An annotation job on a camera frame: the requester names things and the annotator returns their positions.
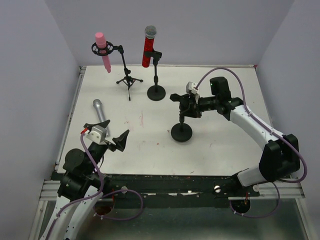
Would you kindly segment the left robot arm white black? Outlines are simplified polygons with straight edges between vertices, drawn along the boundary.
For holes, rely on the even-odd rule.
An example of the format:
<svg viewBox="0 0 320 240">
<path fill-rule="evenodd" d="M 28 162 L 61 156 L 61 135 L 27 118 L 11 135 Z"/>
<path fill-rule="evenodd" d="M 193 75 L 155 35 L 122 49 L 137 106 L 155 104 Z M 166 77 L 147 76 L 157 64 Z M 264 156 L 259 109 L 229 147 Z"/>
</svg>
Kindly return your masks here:
<svg viewBox="0 0 320 240">
<path fill-rule="evenodd" d="M 110 121 L 88 124 L 80 133 L 83 149 L 71 149 L 65 155 L 64 175 L 60 180 L 53 213 L 41 236 L 43 240 L 74 240 L 95 203 L 103 196 L 109 178 L 103 175 L 98 163 L 107 150 L 123 152 L 129 130 L 112 141 L 106 139 Z M 92 143 L 84 145 L 84 138 Z"/>
</svg>

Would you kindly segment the black tripod shock mount stand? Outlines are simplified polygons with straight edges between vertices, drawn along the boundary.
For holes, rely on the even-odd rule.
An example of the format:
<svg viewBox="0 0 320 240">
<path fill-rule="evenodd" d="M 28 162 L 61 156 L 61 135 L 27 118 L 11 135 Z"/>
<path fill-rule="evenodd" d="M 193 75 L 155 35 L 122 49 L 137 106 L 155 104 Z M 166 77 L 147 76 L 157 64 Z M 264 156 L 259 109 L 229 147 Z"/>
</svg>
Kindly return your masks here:
<svg viewBox="0 0 320 240">
<path fill-rule="evenodd" d="M 134 85 L 135 82 L 140 82 L 142 83 L 142 79 L 134 78 L 130 76 L 131 70 L 127 68 L 125 57 L 124 57 L 124 48 L 122 45 L 113 45 L 111 42 L 107 42 L 107 55 L 111 55 L 114 51 L 118 51 L 119 54 L 121 55 L 122 59 L 122 65 L 123 65 L 123 71 L 124 71 L 124 77 L 121 80 L 116 81 L 116 84 L 124 83 L 127 87 L 127 92 L 128 92 L 128 100 L 131 101 L 131 93 L 130 89 Z M 97 55 L 102 57 L 102 54 L 100 53 L 100 49 L 97 47 L 96 43 L 93 43 L 91 45 L 91 51 Z"/>
</svg>

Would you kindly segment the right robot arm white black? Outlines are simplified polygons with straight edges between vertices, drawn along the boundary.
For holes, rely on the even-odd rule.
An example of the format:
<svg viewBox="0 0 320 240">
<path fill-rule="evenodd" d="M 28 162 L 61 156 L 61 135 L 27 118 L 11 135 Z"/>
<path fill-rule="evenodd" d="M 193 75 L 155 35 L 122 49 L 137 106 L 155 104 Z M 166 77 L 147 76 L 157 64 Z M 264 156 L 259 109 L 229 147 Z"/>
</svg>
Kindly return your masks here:
<svg viewBox="0 0 320 240">
<path fill-rule="evenodd" d="M 172 94 L 170 99 L 179 103 L 179 123 L 171 129 L 171 136 L 178 142 L 192 137 L 192 128 L 185 118 L 201 118 L 206 111 L 217 111 L 228 121 L 244 130 L 261 148 L 262 155 L 257 166 L 234 175 L 237 185 L 248 187 L 264 182 L 274 182 L 300 169 L 300 160 L 295 153 L 298 139 L 293 135 L 272 129 L 249 111 L 242 99 L 232 97 L 225 77 L 210 79 L 211 97 L 200 97 L 196 84 L 189 82 L 186 94 Z"/>
</svg>

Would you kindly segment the red glitter microphone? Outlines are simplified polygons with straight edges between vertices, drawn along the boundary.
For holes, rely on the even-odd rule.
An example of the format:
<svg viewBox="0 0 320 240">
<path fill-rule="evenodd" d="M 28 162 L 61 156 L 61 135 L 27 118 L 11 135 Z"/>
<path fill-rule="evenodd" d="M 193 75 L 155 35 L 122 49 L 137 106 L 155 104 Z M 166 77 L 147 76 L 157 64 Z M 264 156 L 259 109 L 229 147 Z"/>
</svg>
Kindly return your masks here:
<svg viewBox="0 0 320 240">
<path fill-rule="evenodd" d="M 145 40 L 144 40 L 144 48 L 143 48 L 143 56 L 142 56 L 142 66 L 144 68 L 148 68 L 150 65 L 151 58 L 146 56 L 146 52 L 152 52 L 154 46 L 155 36 L 157 35 L 157 29 L 154 25 L 148 25 L 145 30 Z"/>
</svg>

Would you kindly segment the pink microphone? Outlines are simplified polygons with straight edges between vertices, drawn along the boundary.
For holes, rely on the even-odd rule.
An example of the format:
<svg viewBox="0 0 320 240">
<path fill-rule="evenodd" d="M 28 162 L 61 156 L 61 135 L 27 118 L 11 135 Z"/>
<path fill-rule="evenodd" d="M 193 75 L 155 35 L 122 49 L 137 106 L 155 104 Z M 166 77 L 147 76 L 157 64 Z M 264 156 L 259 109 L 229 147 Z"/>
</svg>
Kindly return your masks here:
<svg viewBox="0 0 320 240">
<path fill-rule="evenodd" d="M 111 63 L 109 56 L 107 55 L 108 53 L 108 48 L 107 48 L 107 41 L 105 38 L 105 35 L 102 32 L 97 32 L 95 34 L 95 43 L 97 47 L 99 48 L 99 53 L 102 54 L 102 61 L 104 64 L 104 67 L 108 73 L 111 73 Z"/>
</svg>

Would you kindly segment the black round base stand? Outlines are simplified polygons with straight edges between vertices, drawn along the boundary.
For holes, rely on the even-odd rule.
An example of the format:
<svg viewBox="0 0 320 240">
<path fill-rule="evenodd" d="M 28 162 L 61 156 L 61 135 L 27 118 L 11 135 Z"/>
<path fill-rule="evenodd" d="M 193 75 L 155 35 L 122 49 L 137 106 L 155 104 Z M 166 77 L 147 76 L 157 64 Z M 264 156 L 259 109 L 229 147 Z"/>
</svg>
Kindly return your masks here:
<svg viewBox="0 0 320 240">
<path fill-rule="evenodd" d="M 153 85 L 150 86 L 147 90 L 147 97 L 152 101 L 161 101 L 166 96 L 166 90 L 159 85 L 159 77 L 158 77 L 158 63 L 162 58 L 162 53 L 156 50 L 146 51 L 144 53 L 146 57 L 153 58 L 152 64 L 154 66 L 154 77 L 153 77 Z"/>
<path fill-rule="evenodd" d="M 170 100 L 173 102 L 179 102 L 180 99 L 179 94 L 177 93 L 173 93 L 170 95 Z M 175 124 L 172 128 L 171 128 L 171 137 L 179 142 L 179 143 L 185 143 L 188 140 L 191 139 L 192 135 L 193 135 L 193 131 L 192 128 L 185 123 L 185 117 L 181 115 L 181 108 L 187 108 L 188 106 L 180 106 L 180 102 L 179 102 L 179 123 Z"/>
</svg>

